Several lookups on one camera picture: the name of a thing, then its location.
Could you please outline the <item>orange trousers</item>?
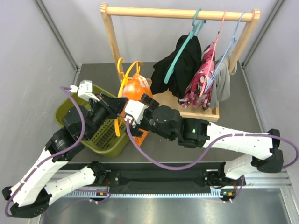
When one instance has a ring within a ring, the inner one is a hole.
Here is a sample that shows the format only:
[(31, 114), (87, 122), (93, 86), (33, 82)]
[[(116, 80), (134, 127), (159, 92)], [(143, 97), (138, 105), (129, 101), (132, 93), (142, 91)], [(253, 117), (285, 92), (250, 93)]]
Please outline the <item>orange trousers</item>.
[(145, 77), (135, 73), (131, 79), (129, 79), (128, 74), (125, 75), (125, 78), (128, 78), (128, 81), (119, 89), (118, 97), (127, 97), (135, 101), (141, 100), (143, 94), (147, 94), (151, 98), (153, 97)]

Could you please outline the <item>yellow orange hanger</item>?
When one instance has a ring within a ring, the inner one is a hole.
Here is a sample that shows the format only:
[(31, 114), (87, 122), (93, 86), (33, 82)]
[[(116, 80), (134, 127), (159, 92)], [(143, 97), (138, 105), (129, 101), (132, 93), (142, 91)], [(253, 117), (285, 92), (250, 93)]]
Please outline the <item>yellow orange hanger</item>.
[[(129, 79), (129, 73), (131, 72), (132, 68), (134, 66), (136, 66), (136, 72), (139, 73), (140, 72), (140, 65), (143, 65), (143, 63), (141, 61), (135, 61), (133, 62), (130, 67), (128, 68), (127, 72), (124, 73), (123, 71), (121, 71), (121, 63), (124, 62), (124, 58), (123, 57), (120, 57), (117, 61), (117, 72), (119, 75), (121, 75), (122, 77), (122, 80), (121, 80), (121, 85), (120, 85), (120, 88), (119, 88), (119, 91), (118, 91), (118, 94), (117, 94), (117, 97), (121, 97), (121, 94), (122, 94), (122, 90), (124, 88), (124, 86), (127, 84), (128, 82), (128, 79)], [(116, 118), (114, 120), (114, 130), (115, 130), (115, 134), (117, 137), (120, 137), (120, 124), (122, 122), (119, 123), (119, 120)]]

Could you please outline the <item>pink camouflage trousers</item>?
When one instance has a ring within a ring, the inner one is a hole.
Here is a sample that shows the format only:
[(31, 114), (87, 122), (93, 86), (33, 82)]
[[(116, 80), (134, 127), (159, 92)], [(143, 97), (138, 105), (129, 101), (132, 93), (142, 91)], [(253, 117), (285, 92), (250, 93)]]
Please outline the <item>pink camouflage trousers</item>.
[[(207, 71), (208, 69), (208, 64), (214, 48), (213, 44), (214, 42), (211, 42), (211, 44), (205, 48), (202, 55), (202, 64), (200, 68), (195, 73), (193, 79), (187, 86), (184, 97), (178, 100), (178, 103), (184, 108), (187, 108), (189, 105), (192, 105), (194, 109), (197, 109), (202, 106), (203, 110), (207, 110), (210, 106), (211, 87), (208, 89), (207, 93), (203, 93), (201, 97), (199, 96), (199, 94), (201, 92), (202, 85), (205, 79), (205, 71)], [(211, 70), (210, 73), (208, 74), (208, 78), (206, 82), (208, 82), (212, 77), (214, 72), (214, 66), (215, 66), (215, 60), (213, 58)]]

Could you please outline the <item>black trousers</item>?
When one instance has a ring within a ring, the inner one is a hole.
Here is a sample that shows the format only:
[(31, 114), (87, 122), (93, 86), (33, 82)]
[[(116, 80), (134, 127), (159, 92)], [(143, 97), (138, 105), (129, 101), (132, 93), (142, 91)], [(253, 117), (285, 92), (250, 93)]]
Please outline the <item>black trousers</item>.
[(175, 50), (170, 55), (153, 65), (154, 72), (151, 76), (152, 84), (150, 86), (152, 94), (155, 95), (169, 90), (172, 95), (177, 98), (184, 97), (187, 86), (202, 63), (202, 50), (197, 36), (193, 36), (187, 43), (174, 66), (174, 72), (168, 83), (164, 83), (164, 78), (172, 61), (187, 37), (187, 35), (181, 36), (178, 39)]

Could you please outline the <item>pink hanger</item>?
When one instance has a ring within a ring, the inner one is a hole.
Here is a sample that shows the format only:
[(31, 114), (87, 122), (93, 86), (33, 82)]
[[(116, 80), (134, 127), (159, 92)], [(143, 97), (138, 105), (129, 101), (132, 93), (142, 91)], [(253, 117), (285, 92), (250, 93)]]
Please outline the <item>pink hanger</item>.
[(223, 18), (222, 18), (222, 22), (221, 22), (220, 28), (219, 28), (219, 30), (218, 30), (216, 39), (215, 39), (214, 44), (213, 44), (213, 47), (214, 47), (214, 48), (213, 48), (212, 55), (211, 55), (211, 58), (210, 58), (210, 61), (209, 61), (209, 64), (208, 64), (208, 69), (207, 69), (207, 71), (205, 71), (205, 79), (204, 79), (204, 82), (203, 82), (203, 85), (202, 85), (201, 92), (200, 92), (200, 94), (199, 94), (200, 97), (203, 95), (204, 90), (205, 90), (205, 87), (206, 87), (206, 81), (207, 81), (207, 78), (208, 78), (208, 74), (210, 73), (210, 70), (211, 70), (211, 66), (212, 66), (213, 58), (214, 58), (214, 55), (215, 55), (215, 49), (216, 49), (216, 46), (217, 46), (217, 43), (218, 43), (218, 39), (219, 39), (219, 36), (220, 36), (220, 32), (221, 32), (222, 27), (223, 27), (223, 24), (224, 24), (224, 20), (225, 20), (225, 18), (226, 18), (226, 14), (227, 14), (227, 11), (225, 10), (225, 11), (224, 11), (224, 14), (223, 14)]

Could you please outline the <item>teal hanger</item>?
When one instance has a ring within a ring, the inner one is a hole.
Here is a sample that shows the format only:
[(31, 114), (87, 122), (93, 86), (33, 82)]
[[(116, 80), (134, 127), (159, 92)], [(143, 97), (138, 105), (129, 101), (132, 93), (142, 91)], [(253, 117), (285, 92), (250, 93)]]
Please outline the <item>teal hanger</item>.
[(181, 54), (183, 53), (183, 50), (185, 49), (185, 47), (187, 46), (188, 42), (195, 36), (195, 35), (198, 35), (199, 32), (201, 31), (203, 25), (206, 23), (206, 20), (199, 20), (197, 23), (196, 22), (196, 19), (197, 19), (197, 16), (199, 14), (199, 12), (201, 11), (201, 8), (199, 8), (194, 17), (193, 17), (193, 21), (192, 21), (192, 31), (188, 34), (187, 38), (185, 39), (185, 41), (183, 42), (182, 46), (180, 47), (180, 49), (178, 50), (177, 54), (175, 55), (172, 63), (170, 64), (166, 74), (165, 74), (165, 78), (164, 78), (164, 83), (165, 84), (168, 84), (169, 82), (169, 79), (171, 77), (171, 75), (173, 74), (174, 72), (174, 69), (175, 69), (175, 65), (179, 59), (179, 57), (181, 56)]

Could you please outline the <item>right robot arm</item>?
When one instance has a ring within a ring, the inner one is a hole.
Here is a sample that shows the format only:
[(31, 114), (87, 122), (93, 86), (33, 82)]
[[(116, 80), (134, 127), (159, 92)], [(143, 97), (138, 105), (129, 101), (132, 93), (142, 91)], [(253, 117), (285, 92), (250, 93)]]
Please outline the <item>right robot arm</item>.
[(280, 132), (249, 133), (225, 128), (207, 120), (183, 118), (180, 112), (166, 105), (159, 105), (144, 94), (140, 101), (129, 100), (124, 107), (127, 133), (138, 150), (135, 137), (149, 131), (167, 139), (176, 140), (185, 148), (203, 148), (204, 153), (219, 148), (242, 153), (242, 156), (222, 164), (218, 179), (228, 185), (241, 176), (260, 171), (279, 173), (283, 168), (283, 153), (279, 149)]

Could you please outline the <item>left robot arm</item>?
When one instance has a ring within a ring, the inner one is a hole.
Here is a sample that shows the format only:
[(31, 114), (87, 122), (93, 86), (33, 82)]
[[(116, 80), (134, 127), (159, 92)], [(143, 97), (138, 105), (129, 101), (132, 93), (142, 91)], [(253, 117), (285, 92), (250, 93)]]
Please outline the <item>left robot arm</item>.
[(50, 180), (84, 149), (83, 140), (90, 140), (106, 120), (120, 116), (128, 99), (104, 93), (92, 94), (88, 97), (90, 109), (86, 109), (79, 106), (71, 95), (68, 97), (73, 107), (63, 117), (64, 126), (52, 135), (24, 177), (14, 186), (2, 190), (7, 200), (8, 217), (34, 218), (64, 195), (84, 186), (105, 182), (106, 171), (98, 161), (59, 181)]

